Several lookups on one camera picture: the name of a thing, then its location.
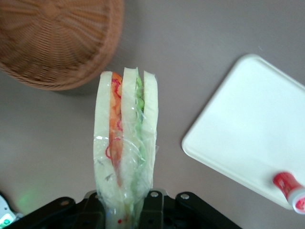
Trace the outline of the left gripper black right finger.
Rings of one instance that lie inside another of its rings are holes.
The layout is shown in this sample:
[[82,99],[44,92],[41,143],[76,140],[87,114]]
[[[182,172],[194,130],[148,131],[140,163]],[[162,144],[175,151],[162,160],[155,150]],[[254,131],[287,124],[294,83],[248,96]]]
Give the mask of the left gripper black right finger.
[[192,192],[175,198],[152,189],[144,199],[141,229],[239,229],[240,227]]

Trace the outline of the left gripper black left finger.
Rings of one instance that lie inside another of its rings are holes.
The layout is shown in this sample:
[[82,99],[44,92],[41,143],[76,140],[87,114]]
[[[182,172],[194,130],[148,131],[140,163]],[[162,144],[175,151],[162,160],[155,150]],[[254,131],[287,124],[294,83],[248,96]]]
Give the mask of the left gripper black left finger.
[[76,203],[58,198],[9,225],[10,229],[104,229],[105,210],[97,192],[90,191]]

